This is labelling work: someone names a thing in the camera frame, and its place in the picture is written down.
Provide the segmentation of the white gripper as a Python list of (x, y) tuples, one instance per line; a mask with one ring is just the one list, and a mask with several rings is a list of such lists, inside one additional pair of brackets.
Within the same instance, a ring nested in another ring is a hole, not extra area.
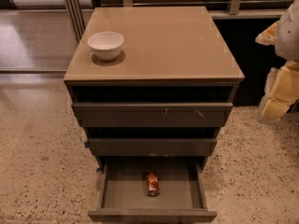
[[(258, 34), (255, 42), (265, 46), (274, 45), (277, 28), (278, 22), (276, 21)], [(298, 99), (299, 62), (287, 61), (278, 70), (277, 77), (272, 75), (267, 77), (257, 120), (261, 124), (272, 124), (279, 121), (289, 110), (289, 105), (294, 104)]]

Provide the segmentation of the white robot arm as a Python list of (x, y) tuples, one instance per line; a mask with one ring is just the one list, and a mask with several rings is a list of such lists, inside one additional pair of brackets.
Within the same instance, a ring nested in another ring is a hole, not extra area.
[(273, 45), (276, 55), (286, 61), (279, 69), (270, 69), (259, 104), (258, 121), (271, 124), (299, 100), (299, 0), (294, 0), (278, 21), (258, 34), (255, 42)]

